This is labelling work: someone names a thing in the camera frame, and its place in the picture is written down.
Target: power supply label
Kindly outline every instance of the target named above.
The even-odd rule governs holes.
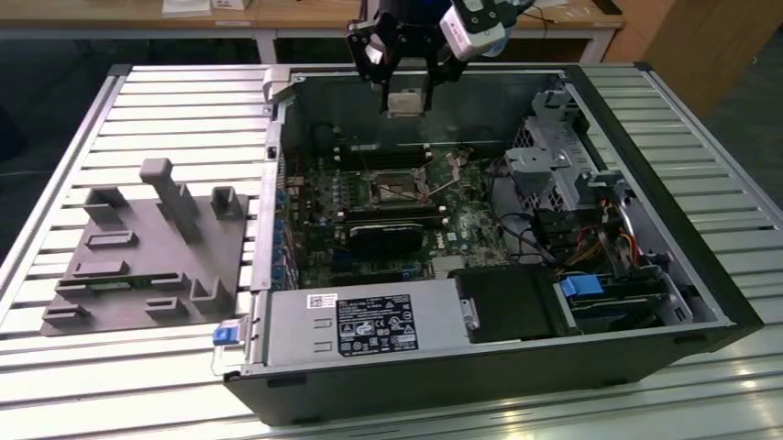
[[[410,295],[339,300],[338,352],[346,358],[419,349]]]

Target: blue tab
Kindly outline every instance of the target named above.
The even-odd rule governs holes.
[[[213,333],[213,344],[215,346],[233,346],[241,343],[241,327],[218,327]]]
[[[604,286],[596,275],[574,275],[561,281],[561,289],[566,296],[601,295]]]

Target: metal bracket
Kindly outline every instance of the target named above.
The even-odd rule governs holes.
[[[580,114],[580,106],[566,90],[549,90],[534,99],[537,116],[546,123],[572,122]]]
[[[275,105],[293,95],[289,88],[295,81],[291,80],[290,66],[273,66],[265,72],[263,85],[261,90],[269,105]]]
[[[597,202],[597,192],[613,192],[622,180],[624,174],[620,171],[584,172],[574,182],[580,195],[578,203],[594,204]]]

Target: gray plastic base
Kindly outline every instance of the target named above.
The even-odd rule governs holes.
[[[93,198],[99,203],[86,209],[94,221],[58,283],[41,333],[203,324],[233,317],[247,196],[230,188],[215,189],[213,197],[187,195],[194,202],[189,221],[198,232],[190,243],[158,200],[126,201],[113,188],[97,190]]]

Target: cable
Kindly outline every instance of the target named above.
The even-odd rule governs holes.
[[[596,226],[584,227],[584,230],[580,232],[580,235],[577,236],[577,248],[578,249],[584,246],[585,237],[588,237],[588,233],[590,231],[593,231],[594,228],[596,228]]]
[[[519,235],[521,236],[525,235],[526,232],[533,232],[533,228],[529,227],[526,230],[523,230],[523,232],[519,233]],[[541,258],[541,254],[537,253],[537,252],[523,252],[523,240],[518,240],[518,247],[519,247],[519,250],[521,251],[519,252],[514,252],[513,254],[510,254],[510,259],[517,258],[517,260],[513,261],[513,262],[515,262],[518,264],[522,264],[519,262],[519,259],[522,257],[540,257]]]
[[[544,28],[545,28],[545,32],[546,32],[548,31],[548,24],[554,25],[554,24],[557,24],[557,21],[553,20],[552,18],[548,18],[544,16],[544,11],[541,10],[541,7],[538,7],[538,6],[531,6],[531,7],[536,7],[540,10],[541,16],[534,16],[533,14],[527,14],[526,12],[523,12],[523,16],[531,17],[531,18],[536,18],[537,20],[544,21],[544,25],[545,25]]]
[[[568,266],[573,266],[577,263],[588,261],[601,255],[601,242],[596,242],[594,245],[582,253],[572,256],[572,258],[566,261]],[[558,275],[564,275],[566,273],[562,269],[557,272]]]
[[[494,220],[498,222],[498,224],[501,225],[501,227],[503,228],[503,230],[506,231],[506,233],[513,236],[514,238],[517,238],[519,241],[527,243],[527,245],[530,247],[533,247],[538,252],[540,255],[544,259],[546,259],[552,264],[561,266],[561,262],[558,261],[558,258],[554,257],[554,255],[550,253],[550,251],[536,241],[533,241],[529,238],[525,238],[522,236],[522,234],[514,232],[514,230],[511,230],[511,228],[509,226],[506,226],[506,224],[503,223],[503,221],[501,220],[501,217],[498,217],[498,214],[495,212],[495,207],[493,206],[493,196],[495,193],[495,179],[498,177],[498,169],[501,168],[501,163],[502,163],[502,159],[497,159],[493,162],[493,165],[490,166],[490,170],[491,170],[491,177],[490,177],[490,188],[489,188],[489,195],[487,195],[487,204],[490,205],[490,215],[493,216]],[[522,213],[509,213],[505,214],[505,217],[507,215],[523,215]]]
[[[531,221],[531,220],[534,219],[534,216],[533,216],[531,214],[526,214],[526,213],[506,213],[506,214],[501,215],[501,217],[498,217],[498,220],[503,220],[506,217],[510,217],[510,216],[513,216],[513,215],[514,215],[515,217],[519,217],[519,218],[522,218],[522,219],[523,219],[523,220],[526,220],[526,221]]]
[[[621,234],[621,237],[629,242],[629,254],[632,256],[632,264],[637,266],[640,264],[640,251],[637,249],[637,240],[629,234]]]

